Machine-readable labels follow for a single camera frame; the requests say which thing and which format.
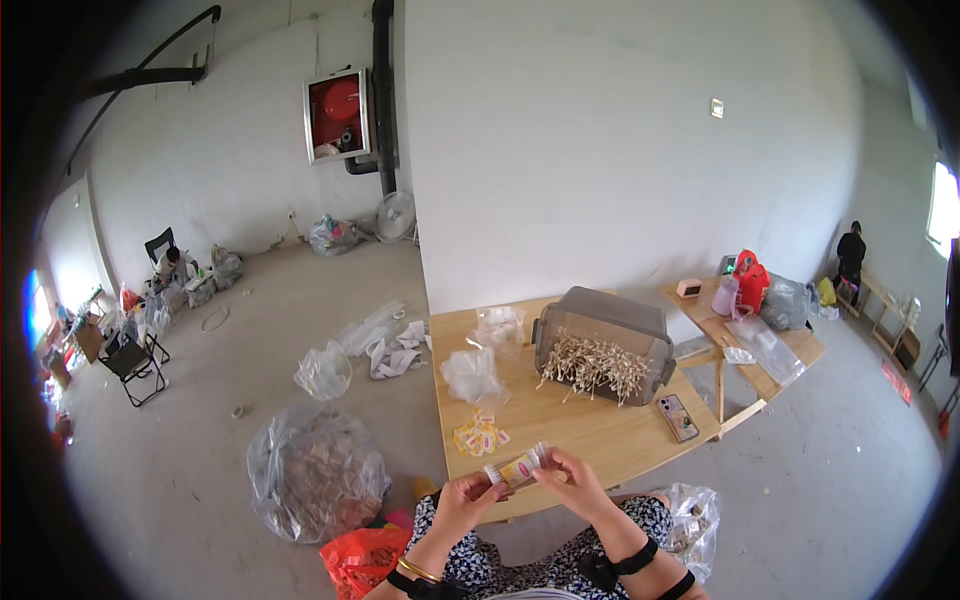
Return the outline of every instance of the window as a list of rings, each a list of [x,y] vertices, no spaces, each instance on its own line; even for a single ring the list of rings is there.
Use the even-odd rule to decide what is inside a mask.
[[[933,200],[926,233],[937,251],[949,258],[950,240],[960,234],[960,201],[957,200],[957,179],[942,162],[933,167]]]

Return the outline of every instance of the standing person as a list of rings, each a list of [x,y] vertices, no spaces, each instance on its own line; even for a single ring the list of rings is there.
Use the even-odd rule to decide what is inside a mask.
[[[549,451],[556,470],[535,469],[534,476],[566,508],[590,523],[589,528],[545,559],[506,566],[496,546],[480,540],[473,531],[487,509],[506,499],[506,487],[503,483],[491,485],[486,473],[464,475],[420,501],[414,535],[396,567],[396,575],[392,573],[371,591],[367,600],[407,598],[408,594],[395,587],[391,579],[404,587],[417,580],[443,585],[443,581],[456,579],[466,587],[467,600],[496,594],[506,594],[498,596],[504,600],[533,594],[538,598],[594,600],[708,600],[680,561],[659,550],[666,544],[672,525],[669,501],[664,496],[610,498],[587,463],[559,448]],[[594,553],[606,556],[615,572],[624,573],[619,575],[616,591],[597,588],[578,570],[578,563]]]
[[[843,234],[837,244],[837,256],[840,258],[840,268],[833,278],[833,289],[840,285],[841,278],[856,286],[851,298],[851,306],[856,306],[856,299],[860,296],[860,269],[863,266],[863,257],[867,253],[867,245],[860,238],[860,222],[854,221],[850,231]]]
[[[194,260],[193,256],[186,252],[181,252],[176,246],[171,246],[167,249],[167,252],[160,257],[155,270],[156,274],[160,276],[160,279],[164,283],[169,283],[171,280],[174,280],[180,285],[183,285],[189,280],[186,274],[186,266],[188,264],[193,265],[196,273],[200,272],[200,264]]]

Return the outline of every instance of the red plastic bag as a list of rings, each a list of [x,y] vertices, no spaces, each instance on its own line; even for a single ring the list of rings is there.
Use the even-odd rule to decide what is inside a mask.
[[[357,529],[321,548],[337,598],[357,600],[387,579],[412,536],[405,529]]]
[[[756,260],[756,254],[745,250],[736,258],[733,276],[740,282],[736,292],[736,308],[741,315],[755,315],[760,312],[760,304],[767,296],[770,287],[770,275]]]

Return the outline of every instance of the woman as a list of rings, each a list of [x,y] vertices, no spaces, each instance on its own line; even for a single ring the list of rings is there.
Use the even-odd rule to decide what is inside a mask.
[[[456,579],[466,586],[470,600],[496,594],[533,597],[532,589],[541,590],[537,592],[540,598],[708,599],[698,584],[687,584],[689,589],[682,595],[667,593],[684,580],[687,570],[663,551],[655,551],[653,561],[636,572],[620,575],[616,592],[602,591],[579,572],[577,563],[593,553],[606,555],[614,564],[640,556],[650,539],[648,535],[657,545],[665,544],[671,526],[669,507],[667,499],[658,495],[630,496],[617,505],[607,497],[587,463],[559,448],[551,448],[550,453],[557,469],[535,469],[534,476],[566,508],[588,522],[589,528],[541,561],[504,566],[496,546],[480,540],[473,528],[494,503],[506,500],[506,488],[502,483],[491,485],[484,473],[471,473],[447,482],[439,501],[436,494],[420,501],[414,535],[403,557],[414,570],[399,564],[396,572],[411,581],[425,579],[424,573],[437,580]],[[558,472],[564,479],[556,476]],[[407,593],[385,581],[367,597],[402,600]]]

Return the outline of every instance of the phone case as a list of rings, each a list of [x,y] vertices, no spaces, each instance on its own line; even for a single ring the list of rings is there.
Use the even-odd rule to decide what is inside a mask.
[[[700,430],[686,412],[680,399],[675,394],[664,396],[657,400],[657,406],[670,423],[670,428],[681,443],[692,440],[700,435]]]

